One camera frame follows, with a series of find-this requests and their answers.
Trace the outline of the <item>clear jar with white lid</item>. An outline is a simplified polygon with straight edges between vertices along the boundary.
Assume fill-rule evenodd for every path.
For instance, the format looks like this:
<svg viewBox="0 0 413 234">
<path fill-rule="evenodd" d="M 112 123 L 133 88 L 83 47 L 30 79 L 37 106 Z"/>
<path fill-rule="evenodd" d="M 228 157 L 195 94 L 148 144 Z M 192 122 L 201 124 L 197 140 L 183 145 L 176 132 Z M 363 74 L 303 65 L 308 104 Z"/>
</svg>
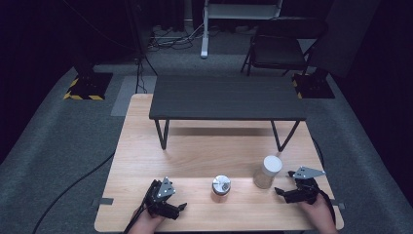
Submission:
<svg viewBox="0 0 413 234">
<path fill-rule="evenodd" d="M 261 189 L 268 189 L 272 186 L 275 176 L 282 169 L 282 161 L 275 155 L 266 156 L 255 172 L 253 177 L 254 184 Z"/>
</svg>

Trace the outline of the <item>hazard-striped black stand base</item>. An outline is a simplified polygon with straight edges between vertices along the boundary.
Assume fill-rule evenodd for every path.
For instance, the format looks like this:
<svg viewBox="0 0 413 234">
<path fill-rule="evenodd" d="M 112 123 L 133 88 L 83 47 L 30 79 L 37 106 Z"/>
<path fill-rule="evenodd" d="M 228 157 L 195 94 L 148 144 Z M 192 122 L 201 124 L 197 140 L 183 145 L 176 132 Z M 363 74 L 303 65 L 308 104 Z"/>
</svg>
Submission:
<svg viewBox="0 0 413 234">
<path fill-rule="evenodd" d="M 335 98 L 326 78 L 328 72 L 317 68 L 311 74 L 295 73 L 291 77 L 299 98 Z"/>
<path fill-rule="evenodd" d="M 111 72 L 95 72 L 94 67 L 87 60 L 82 59 L 74 60 L 74 68 L 77 75 L 63 98 L 104 100 L 113 74 Z"/>
</svg>

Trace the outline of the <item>person's left hand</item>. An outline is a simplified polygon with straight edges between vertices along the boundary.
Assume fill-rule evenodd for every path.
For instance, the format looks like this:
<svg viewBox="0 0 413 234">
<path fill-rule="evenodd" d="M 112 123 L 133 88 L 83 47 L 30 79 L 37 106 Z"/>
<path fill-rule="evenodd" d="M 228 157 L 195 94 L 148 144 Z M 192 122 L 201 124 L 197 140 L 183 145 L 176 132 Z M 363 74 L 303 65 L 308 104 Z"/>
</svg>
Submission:
<svg viewBox="0 0 413 234">
<path fill-rule="evenodd" d="M 151 215 L 147 211 L 143 211 L 128 234 L 154 234 L 164 220 L 163 216 Z"/>
</svg>

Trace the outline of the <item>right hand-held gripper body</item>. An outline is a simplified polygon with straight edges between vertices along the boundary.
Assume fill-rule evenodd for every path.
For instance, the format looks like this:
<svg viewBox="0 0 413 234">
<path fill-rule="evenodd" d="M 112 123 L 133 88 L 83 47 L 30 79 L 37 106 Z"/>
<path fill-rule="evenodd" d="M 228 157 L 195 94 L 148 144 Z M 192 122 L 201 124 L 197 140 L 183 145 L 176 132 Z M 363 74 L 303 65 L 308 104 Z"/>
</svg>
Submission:
<svg viewBox="0 0 413 234">
<path fill-rule="evenodd" d="M 324 175 L 324 170 L 316 170 L 301 166 L 292 176 L 297 186 L 293 202 L 307 202 L 308 204 L 313 205 L 319 194 L 322 197 L 325 197 L 325 193 L 319 188 L 316 182 L 317 176 Z"/>
</svg>

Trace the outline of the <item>white metal desk frame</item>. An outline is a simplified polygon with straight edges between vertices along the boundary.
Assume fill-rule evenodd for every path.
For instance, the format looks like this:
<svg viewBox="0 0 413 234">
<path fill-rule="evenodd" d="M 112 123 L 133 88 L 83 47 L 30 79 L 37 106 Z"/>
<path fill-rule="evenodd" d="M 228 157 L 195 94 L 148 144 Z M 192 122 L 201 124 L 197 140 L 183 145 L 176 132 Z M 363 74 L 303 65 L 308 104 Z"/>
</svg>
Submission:
<svg viewBox="0 0 413 234">
<path fill-rule="evenodd" d="M 269 20 L 280 15 L 283 0 L 275 0 L 272 4 L 251 5 L 210 3 L 205 0 L 203 8 L 203 37 L 200 57 L 208 57 L 208 28 L 210 20 Z"/>
</svg>

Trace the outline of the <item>black folding chair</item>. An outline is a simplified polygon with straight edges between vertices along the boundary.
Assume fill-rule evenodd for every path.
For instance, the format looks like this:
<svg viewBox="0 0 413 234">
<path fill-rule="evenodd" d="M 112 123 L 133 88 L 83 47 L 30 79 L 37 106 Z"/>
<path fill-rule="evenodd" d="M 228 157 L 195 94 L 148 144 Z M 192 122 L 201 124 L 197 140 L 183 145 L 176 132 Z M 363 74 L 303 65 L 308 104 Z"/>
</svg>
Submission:
<svg viewBox="0 0 413 234">
<path fill-rule="evenodd" d="M 284 69 L 305 74 L 318 40 L 327 32 L 323 19 L 277 17 L 261 22 L 250 38 L 241 71 L 252 67 Z"/>
</svg>

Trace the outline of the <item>person's right hand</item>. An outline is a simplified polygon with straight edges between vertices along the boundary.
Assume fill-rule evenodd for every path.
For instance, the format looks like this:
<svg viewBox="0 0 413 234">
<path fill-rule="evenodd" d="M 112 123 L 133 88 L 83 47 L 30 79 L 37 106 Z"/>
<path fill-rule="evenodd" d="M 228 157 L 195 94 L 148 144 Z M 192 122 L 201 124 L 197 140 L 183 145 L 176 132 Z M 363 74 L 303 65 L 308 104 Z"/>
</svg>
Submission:
<svg viewBox="0 0 413 234">
<path fill-rule="evenodd" d="M 321 194 L 318 194 L 313 204 L 299 202 L 298 206 L 303 210 L 319 234 L 339 234 L 327 203 Z"/>
</svg>

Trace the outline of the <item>grey floor mat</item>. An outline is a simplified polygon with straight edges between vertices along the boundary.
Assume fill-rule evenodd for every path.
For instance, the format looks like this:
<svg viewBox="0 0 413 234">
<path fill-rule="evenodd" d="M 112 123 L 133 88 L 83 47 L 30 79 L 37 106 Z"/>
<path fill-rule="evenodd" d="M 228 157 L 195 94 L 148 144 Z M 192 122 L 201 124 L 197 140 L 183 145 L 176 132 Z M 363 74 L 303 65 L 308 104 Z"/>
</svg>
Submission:
<svg viewBox="0 0 413 234">
<path fill-rule="evenodd" d="M 111 115 L 116 117 L 125 116 L 128 112 L 131 97 L 135 94 L 152 94 L 156 80 L 155 75 L 143 75 L 139 79 L 135 76 L 126 76 L 115 99 Z"/>
</svg>

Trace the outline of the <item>small silver metal cup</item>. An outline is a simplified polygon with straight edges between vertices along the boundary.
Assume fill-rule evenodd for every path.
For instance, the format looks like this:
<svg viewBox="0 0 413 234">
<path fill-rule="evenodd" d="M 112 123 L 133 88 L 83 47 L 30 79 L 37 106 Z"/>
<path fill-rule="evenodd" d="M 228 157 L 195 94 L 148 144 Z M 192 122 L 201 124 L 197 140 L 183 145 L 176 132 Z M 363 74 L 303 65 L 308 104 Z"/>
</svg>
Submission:
<svg viewBox="0 0 413 234">
<path fill-rule="evenodd" d="M 217 175 L 211 184 L 211 199 L 213 202 L 224 202 L 231 190 L 231 180 L 225 175 Z"/>
</svg>

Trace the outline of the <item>black low shelf table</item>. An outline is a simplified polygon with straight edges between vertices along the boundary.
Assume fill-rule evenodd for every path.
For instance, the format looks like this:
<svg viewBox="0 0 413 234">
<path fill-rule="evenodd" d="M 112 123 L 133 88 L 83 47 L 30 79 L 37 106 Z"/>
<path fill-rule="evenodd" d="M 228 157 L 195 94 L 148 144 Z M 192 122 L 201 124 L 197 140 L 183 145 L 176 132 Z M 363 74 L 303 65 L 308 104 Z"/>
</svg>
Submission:
<svg viewBox="0 0 413 234">
<path fill-rule="evenodd" d="M 292 121 L 297 128 L 306 116 L 284 78 L 160 76 L 149 119 L 165 149 L 171 120 Z"/>
</svg>

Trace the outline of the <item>dark grey panel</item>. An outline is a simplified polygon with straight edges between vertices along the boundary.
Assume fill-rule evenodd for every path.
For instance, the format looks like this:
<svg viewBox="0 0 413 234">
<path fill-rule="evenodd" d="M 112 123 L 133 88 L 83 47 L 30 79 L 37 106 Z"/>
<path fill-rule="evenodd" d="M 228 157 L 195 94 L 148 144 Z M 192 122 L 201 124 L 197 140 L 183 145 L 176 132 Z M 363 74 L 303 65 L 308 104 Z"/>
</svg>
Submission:
<svg viewBox="0 0 413 234">
<path fill-rule="evenodd" d="M 346 77 L 381 0 L 334 0 L 310 65 Z"/>
</svg>

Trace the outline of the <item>black stand pole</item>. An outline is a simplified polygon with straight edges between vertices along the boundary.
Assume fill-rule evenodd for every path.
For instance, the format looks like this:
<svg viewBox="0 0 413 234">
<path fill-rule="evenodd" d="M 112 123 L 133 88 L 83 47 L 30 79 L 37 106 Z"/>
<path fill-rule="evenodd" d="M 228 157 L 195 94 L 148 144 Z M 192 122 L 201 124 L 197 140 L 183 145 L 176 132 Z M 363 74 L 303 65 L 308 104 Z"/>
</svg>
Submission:
<svg viewBox="0 0 413 234">
<path fill-rule="evenodd" d="M 125 0 L 125 5 L 136 56 L 143 59 L 148 51 L 153 29 L 152 5 L 149 0 Z"/>
</svg>

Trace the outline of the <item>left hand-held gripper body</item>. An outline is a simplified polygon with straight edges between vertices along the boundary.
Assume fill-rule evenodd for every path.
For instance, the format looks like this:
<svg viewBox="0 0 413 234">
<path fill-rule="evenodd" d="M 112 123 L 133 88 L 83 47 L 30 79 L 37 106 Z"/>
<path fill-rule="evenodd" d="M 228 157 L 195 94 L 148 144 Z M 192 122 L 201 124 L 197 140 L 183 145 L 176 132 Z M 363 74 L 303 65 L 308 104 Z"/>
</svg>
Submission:
<svg viewBox="0 0 413 234">
<path fill-rule="evenodd" d="M 167 177 L 161 180 L 161 182 L 162 185 L 157 199 L 151 199 L 145 195 L 143 202 L 146 209 L 151 215 L 160 215 L 166 218 L 177 219 L 180 212 L 174 211 L 168 203 L 168 199 L 175 193 L 175 190 Z"/>
</svg>

